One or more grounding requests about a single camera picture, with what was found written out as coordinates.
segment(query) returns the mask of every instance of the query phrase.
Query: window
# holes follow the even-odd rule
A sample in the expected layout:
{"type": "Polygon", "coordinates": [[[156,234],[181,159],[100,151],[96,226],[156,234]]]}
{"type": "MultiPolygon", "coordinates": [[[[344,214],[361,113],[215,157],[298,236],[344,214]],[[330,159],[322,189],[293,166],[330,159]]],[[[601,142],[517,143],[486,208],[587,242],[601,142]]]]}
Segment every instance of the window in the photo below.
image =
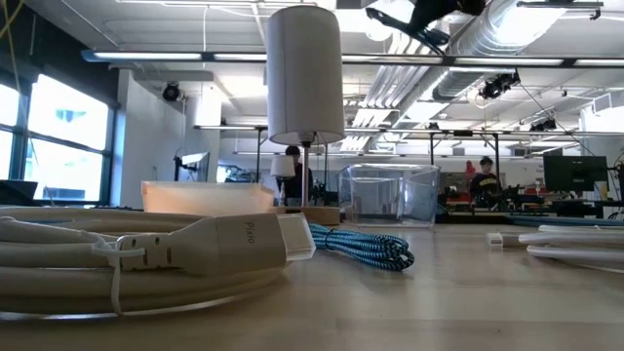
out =
{"type": "Polygon", "coordinates": [[[32,85],[28,129],[93,149],[106,145],[108,106],[45,75],[32,85]]]}
{"type": "Polygon", "coordinates": [[[0,179],[7,179],[9,177],[12,148],[13,135],[8,132],[0,132],[0,179]]]}
{"type": "Polygon", "coordinates": [[[13,127],[18,120],[20,94],[0,85],[0,124],[13,127]]]}
{"type": "Polygon", "coordinates": [[[26,152],[24,180],[39,181],[37,200],[98,201],[101,168],[100,154],[34,139],[26,152]]]}
{"type": "Polygon", "coordinates": [[[59,81],[39,75],[32,85],[24,180],[38,181],[35,200],[99,202],[107,184],[102,168],[112,131],[108,106],[59,81]]]}

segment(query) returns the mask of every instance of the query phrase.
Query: wooden table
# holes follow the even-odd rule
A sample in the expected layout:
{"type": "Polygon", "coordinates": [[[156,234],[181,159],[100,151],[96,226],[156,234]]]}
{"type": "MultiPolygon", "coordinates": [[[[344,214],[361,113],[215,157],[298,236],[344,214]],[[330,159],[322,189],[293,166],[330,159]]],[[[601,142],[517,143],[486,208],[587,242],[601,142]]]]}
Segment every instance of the wooden table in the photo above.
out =
{"type": "Polygon", "coordinates": [[[500,229],[532,231],[482,225],[403,231],[416,262],[402,273],[317,252],[243,301],[161,316],[1,322],[0,345],[46,351],[624,349],[623,276],[536,259],[524,250],[491,250],[485,233],[500,229]]]}

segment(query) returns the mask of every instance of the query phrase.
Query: monitor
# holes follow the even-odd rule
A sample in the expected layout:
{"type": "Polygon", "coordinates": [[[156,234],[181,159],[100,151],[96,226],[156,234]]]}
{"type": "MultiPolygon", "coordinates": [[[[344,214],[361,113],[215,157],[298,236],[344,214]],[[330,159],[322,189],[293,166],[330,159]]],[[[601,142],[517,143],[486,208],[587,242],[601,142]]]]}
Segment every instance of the monitor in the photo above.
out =
{"type": "Polygon", "coordinates": [[[33,197],[36,181],[0,180],[0,205],[38,206],[33,197]]]}
{"type": "Polygon", "coordinates": [[[608,186],[605,156],[544,156],[544,182],[549,191],[594,191],[608,186]]]}

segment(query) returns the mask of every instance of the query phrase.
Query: clear plastic container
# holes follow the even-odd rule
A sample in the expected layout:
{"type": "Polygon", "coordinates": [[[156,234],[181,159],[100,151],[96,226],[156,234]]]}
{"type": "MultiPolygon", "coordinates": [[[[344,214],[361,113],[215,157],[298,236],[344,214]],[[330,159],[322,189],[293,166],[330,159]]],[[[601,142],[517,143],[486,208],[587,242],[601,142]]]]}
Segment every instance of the clear plastic container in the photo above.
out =
{"type": "Polygon", "coordinates": [[[144,181],[146,212],[184,215],[252,215],[269,212],[273,191],[260,184],[144,181]]]}
{"type": "Polygon", "coordinates": [[[430,227],[436,219],[440,168],[358,164],[339,174],[339,202],[358,225],[430,227]]]}

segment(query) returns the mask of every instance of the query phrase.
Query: man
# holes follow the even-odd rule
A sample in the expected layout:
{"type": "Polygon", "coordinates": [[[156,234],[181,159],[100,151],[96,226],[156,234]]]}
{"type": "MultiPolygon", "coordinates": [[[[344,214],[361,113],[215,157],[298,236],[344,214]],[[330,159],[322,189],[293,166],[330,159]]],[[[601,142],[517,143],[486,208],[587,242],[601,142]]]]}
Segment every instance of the man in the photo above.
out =
{"type": "MultiPolygon", "coordinates": [[[[294,177],[287,179],[284,181],[284,192],[286,193],[286,199],[288,203],[288,199],[301,199],[301,184],[303,183],[303,165],[299,163],[299,156],[301,156],[301,152],[299,148],[296,146],[289,146],[286,148],[286,155],[292,156],[292,161],[294,162],[294,177]]],[[[314,184],[314,180],[312,178],[312,171],[308,168],[308,200],[312,195],[312,185],[314,184]]],[[[277,179],[277,186],[281,189],[282,181],[277,179]]]]}
{"type": "Polygon", "coordinates": [[[470,183],[470,198],[478,198],[478,203],[483,201],[488,203],[491,196],[498,193],[498,178],[491,172],[493,164],[494,162],[488,156],[484,157],[479,162],[481,172],[476,174],[470,183]]]}

